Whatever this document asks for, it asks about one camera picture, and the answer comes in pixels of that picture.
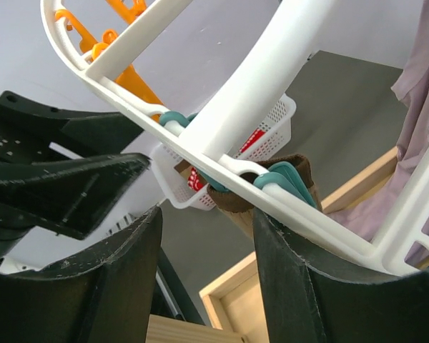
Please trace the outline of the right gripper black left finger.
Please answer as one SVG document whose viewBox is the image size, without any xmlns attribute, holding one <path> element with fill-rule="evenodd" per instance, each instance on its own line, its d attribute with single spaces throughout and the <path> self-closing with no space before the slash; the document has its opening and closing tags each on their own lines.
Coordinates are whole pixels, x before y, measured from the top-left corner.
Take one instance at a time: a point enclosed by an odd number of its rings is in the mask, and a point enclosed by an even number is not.
<svg viewBox="0 0 429 343">
<path fill-rule="evenodd" d="M 161 239 L 153 207 L 39 271 L 0 274 L 0 342 L 144 342 Z"/>
</svg>

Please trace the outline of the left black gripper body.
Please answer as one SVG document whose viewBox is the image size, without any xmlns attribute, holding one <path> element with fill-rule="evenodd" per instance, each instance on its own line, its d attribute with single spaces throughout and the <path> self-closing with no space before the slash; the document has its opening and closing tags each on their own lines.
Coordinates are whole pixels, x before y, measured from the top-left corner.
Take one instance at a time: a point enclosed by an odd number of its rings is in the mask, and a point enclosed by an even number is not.
<svg viewBox="0 0 429 343">
<path fill-rule="evenodd" d="M 63 161 L 51 143 L 80 157 L 119 154 L 143 129 L 119 112 L 60 109 L 12 91 L 0 95 L 0 161 Z"/>
</svg>

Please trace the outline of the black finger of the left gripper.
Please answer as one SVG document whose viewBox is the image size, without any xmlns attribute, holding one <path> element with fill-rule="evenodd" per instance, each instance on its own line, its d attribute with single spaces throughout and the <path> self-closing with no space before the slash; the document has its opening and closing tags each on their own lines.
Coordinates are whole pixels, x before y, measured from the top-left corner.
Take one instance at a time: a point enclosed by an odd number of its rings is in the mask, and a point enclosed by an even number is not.
<svg viewBox="0 0 429 343">
<path fill-rule="evenodd" d="M 0 162 L 0 227 L 39 226 L 85 239 L 148 170 L 140 154 L 10 164 Z"/>
</svg>

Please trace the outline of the white oval clip hanger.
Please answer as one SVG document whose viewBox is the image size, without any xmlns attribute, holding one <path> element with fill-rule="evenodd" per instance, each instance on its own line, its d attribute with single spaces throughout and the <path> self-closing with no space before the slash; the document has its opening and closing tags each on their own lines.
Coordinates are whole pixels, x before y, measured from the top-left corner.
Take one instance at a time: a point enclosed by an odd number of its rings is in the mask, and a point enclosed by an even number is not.
<svg viewBox="0 0 429 343">
<path fill-rule="evenodd" d="M 46 36 L 74 74 L 135 124 L 234 190 L 246 184 L 241 176 L 259 165 L 232 158 L 230 150 L 254 131 L 297 76 L 337 2 L 282 2 L 250 53 L 196 118 L 187 126 L 162 125 L 152 117 L 165 113 L 164 106 L 141 100 L 115 80 L 187 6 L 187 1 L 154 2 L 93 59 L 78 53 L 64 20 L 56 17 L 63 3 L 40 3 Z M 398 276 L 413 273 L 415 268 L 406 262 L 411 247 L 421 244 L 429 251 L 429 236 L 423 233 L 429 217 L 429 148 L 371 241 L 301 201 L 285 211 L 286 220 L 266 213 L 351 262 Z"/>
</svg>

